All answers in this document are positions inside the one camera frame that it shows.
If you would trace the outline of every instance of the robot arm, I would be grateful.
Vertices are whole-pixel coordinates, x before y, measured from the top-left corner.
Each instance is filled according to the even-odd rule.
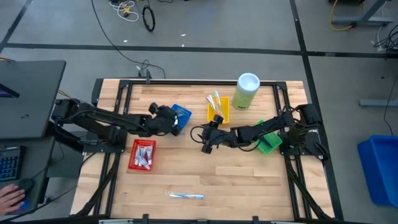
[[[298,111],[300,114],[300,120],[293,118],[293,112]],[[286,111],[282,110],[280,116],[276,116],[269,119],[261,124],[254,126],[240,126],[231,128],[231,131],[224,131],[218,129],[218,126],[223,122],[223,118],[215,115],[214,121],[210,121],[208,124],[194,127],[203,128],[202,134],[199,135],[202,141],[195,141],[203,144],[202,152],[210,154],[212,146],[224,145],[231,148],[241,148],[249,146],[252,142],[262,138],[263,135],[277,131],[282,128],[295,128],[294,133],[297,133],[297,138],[302,134],[308,132],[309,129],[321,124],[321,119],[313,105],[300,105],[296,108],[289,108]]]
[[[76,124],[98,135],[100,139],[112,141],[119,130],[136,134],[139,137],[162,136],[172,133],[177,136],[178,116],[168,106],[157,106],[152,103],[149,112],[155,114],[121,115],[115,112],[96,108],[77,99],[56,100],[52,119],[59,126]]]

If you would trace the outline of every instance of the computer keyboard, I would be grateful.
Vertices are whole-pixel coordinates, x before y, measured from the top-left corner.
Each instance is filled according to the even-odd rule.
[[[23,152],[24,149],[21,146],[0,150],[0,182],[19,178]]]

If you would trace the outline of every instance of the human hand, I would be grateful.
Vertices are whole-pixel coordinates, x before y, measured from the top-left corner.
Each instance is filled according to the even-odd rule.
[[[20,202],[25,197],[24,190],[18,190],[18,186],[10,184],[0,190],[0,215],[15,212],[22,205]]]

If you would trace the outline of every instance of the red and white box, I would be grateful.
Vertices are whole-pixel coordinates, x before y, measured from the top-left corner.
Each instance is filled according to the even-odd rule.
[[[129,161],[129,169],[150,171],[153,166],[156,141],[135,139]]]

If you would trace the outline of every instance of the yellow cup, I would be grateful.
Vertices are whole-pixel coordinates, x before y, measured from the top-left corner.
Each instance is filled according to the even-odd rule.
[[[221,109],[223,110],[224,114],[224,120],[222,124],[228,124],[229,123],[229,98],[227,96],[221,96]],[[213,110],[213,107],[211,106],[210,103],[207,104],[207,121],[213,121],[214,115],[216,115],[216,112]]]

